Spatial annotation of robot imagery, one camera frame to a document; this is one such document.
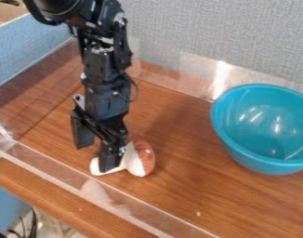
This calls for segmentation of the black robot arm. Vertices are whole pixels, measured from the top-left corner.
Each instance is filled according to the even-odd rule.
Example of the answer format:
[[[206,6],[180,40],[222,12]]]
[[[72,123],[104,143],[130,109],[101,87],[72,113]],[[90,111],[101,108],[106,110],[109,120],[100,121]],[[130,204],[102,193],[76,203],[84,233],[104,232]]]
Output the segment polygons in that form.
[[[125,73],[132,65],[126,19],[117,0],[22,0],[36,21],[66,24],[78,40],[84,93],[73,97],[70,114],[74,146],[100,140],[89,169],[105,175],[120,168],[128,144],[122,117],[129,111],[134,82]]]

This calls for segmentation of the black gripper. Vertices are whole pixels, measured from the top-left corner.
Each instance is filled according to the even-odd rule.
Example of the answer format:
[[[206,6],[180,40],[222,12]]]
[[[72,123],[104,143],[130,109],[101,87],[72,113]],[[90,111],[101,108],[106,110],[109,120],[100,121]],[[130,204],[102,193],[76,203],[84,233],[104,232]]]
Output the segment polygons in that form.
[[[101,173],[120,166],[125,152],[128,130],[122,117],[128,113],[130,87],[133,80],[128,74],[120,74],[112,81],[101,81],[80,75],[84,95],[74,95],[74,108],[70,115],[74,147],[85,148],[101,140],[97,165]]]

